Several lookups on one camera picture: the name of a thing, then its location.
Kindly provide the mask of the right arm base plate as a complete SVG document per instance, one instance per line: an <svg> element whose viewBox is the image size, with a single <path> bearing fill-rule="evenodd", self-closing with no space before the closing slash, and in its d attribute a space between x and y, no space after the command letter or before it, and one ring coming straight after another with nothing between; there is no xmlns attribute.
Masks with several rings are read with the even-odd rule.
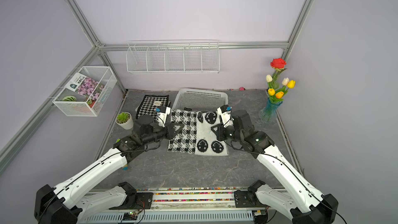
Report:
<svg viewBox="0 0 398 224"><path fill-rule="evenodd" d="M269 207L266 204L260 203L254 193L249 191L237 190L233 193L236 208L254 208L254 207Z"/></svg>

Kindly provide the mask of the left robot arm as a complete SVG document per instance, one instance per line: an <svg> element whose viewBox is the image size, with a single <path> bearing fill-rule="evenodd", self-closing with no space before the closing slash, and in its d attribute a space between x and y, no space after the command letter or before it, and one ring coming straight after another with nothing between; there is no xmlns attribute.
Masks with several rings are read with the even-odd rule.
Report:
<svg viewBox="0 0 398 224"><path fill-rule="evenodd" d="M155 123L150 115L142 115L133 124L133 131L117 141L102 157L78 174L54 187L45 185L36 193L34 217L40 224L77 224L104 210L138 207L136 189L128 182L119 183L109 191L86 197L105 178L148 151L151 143L172 140L184 128L181 123Z"/></svg>

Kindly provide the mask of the black white patterned scarf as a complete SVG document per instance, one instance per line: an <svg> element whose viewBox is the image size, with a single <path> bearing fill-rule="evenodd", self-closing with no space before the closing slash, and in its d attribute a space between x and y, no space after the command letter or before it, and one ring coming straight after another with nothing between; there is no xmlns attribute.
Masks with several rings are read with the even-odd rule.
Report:
<svg viewBox="0 0 398 224"><path fill-rule="evenodd" d="M177 136L169 141L168 151L198 156L227 156L228 148L218 141L211 127L222 123L216 112L172 110L171 122L183 124Z"/></svg>

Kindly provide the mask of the grey scarf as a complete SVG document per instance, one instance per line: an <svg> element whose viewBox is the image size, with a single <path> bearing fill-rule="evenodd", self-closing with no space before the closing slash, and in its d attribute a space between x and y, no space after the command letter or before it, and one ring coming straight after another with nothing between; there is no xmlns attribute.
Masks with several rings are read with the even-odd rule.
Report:
<svg viewBox="0 0 398 224"><path fill-rule="evenodd" d="M180 97L179 102L179 110L191 110L195 112L215 112L217 108L225 104L223 98L187 93L184 93Z"/></svg>

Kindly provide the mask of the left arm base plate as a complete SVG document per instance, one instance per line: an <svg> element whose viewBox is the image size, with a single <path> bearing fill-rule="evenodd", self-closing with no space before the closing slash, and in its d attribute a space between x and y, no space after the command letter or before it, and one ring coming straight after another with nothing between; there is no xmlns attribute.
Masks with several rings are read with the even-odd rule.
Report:
<svg viewBox="0 0 398 224"><path fill-rule="evenodd" d="M153 193L151 192L134 193L128 195L120 206L112 207L110 210L150 209L152 200Z"/></svg>

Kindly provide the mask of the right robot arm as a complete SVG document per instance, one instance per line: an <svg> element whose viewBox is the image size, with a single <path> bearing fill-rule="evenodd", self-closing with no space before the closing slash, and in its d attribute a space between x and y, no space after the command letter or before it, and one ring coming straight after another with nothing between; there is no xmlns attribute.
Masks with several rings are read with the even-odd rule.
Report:
<svg viewBox="0 0 398 224"><path fill-rule="evenodd" d="M288 192L284 195L258 180L248 188L249 196L270 206L294 224L331 224L335 221L338 201L310 184L282 155L274 141L257 131L245 110L235 113L224 105L217 109L222 122L211 130L218 141L239 142L243 150L264 165Z"/></svg>

